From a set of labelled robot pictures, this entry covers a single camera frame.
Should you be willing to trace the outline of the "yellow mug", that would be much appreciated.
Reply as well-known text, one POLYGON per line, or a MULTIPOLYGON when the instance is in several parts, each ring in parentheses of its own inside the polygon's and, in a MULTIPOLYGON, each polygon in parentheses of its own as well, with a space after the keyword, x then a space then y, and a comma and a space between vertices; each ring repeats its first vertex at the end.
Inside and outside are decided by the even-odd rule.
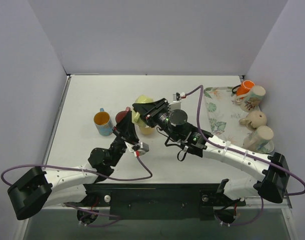
POLYGON ((155 129, 153 127, 150 127, 146 124, 140 124, 138 127, 139 127, 139 131, 144 136, 152 135, 155 132, 155 129))

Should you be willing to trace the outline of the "pink ghost mug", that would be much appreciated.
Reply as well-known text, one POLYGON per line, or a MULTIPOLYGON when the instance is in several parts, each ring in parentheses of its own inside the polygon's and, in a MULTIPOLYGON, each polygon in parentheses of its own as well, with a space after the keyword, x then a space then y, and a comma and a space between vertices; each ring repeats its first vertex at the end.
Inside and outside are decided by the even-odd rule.
POLYGON ((128 129, 132 124, 132 111, 130 107, 120 111, 115 116, 116 127, 118 129, 128 129))

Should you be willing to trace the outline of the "light green mug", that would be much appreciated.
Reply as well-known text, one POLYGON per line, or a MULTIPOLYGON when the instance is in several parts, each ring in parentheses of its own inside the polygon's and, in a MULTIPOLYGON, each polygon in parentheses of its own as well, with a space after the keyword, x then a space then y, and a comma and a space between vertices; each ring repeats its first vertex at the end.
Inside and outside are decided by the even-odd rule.
MULTIPOLYGON (((135 104, 148 104, 152 103, 154 100, 146 95, 140 95, 136 100, 135 104)), ((147 124, 142 120, 141 115, 145 114, 147 111, 142 106, 136 106, 131 108, 131 120, 132 123, 139 127, 146 127, 147 124)))

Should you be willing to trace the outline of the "blue butterfly mug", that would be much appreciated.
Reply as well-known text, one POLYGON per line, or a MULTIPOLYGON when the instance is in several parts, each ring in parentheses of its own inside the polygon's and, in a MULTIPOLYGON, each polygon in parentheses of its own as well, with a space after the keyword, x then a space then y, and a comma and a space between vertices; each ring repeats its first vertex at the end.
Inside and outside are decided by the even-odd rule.
POLYGON ((113 133, 113 122, 108 112, 100 108, 93 117, 93 122, 100 135, 107 137, 113 133))

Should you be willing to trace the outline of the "cream floral mug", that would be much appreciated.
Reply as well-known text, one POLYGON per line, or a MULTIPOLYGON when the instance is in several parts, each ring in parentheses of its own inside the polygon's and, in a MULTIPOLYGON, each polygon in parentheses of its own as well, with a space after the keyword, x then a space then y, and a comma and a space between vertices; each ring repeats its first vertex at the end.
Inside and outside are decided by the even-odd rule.
POLYGON ((253 152, 261 152, 262 149, 273 139, 274 132, 268 126, 260 126, 250 133, 244 140, 242 147, 253 152))

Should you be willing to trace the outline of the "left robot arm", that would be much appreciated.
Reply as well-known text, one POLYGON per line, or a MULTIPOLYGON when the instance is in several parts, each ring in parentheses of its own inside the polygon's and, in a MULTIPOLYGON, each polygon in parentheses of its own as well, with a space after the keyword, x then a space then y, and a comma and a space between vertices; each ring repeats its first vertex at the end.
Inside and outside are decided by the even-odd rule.
POLYGON ((115 139, 109 148, 94 148, 85 165, 78 167, 34 166, 7 190, 16 218, 28 219, 37 214, 50 196, 74 186, 94 184, 108 179, 128 145, 139 143, 132 112, 126 111, 113 127, 115 139))

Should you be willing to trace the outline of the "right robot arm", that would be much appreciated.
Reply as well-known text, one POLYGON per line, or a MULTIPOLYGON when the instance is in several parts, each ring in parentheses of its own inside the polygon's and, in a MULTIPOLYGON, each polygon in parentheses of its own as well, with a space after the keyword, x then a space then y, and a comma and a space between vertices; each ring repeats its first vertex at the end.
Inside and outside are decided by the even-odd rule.
POLYGON ((146 125, 160 127, 185 154, 217 160, 249 175, 244 179, 222 180, 215 193, 220 204, 253 196, 276 204, 283 202, 290 174, 282 154, 248 151, 205 130, 198 130, 188 122, 185 111, 171 110, 164 98, 150 103, 134 103, 132 107, 146 125))

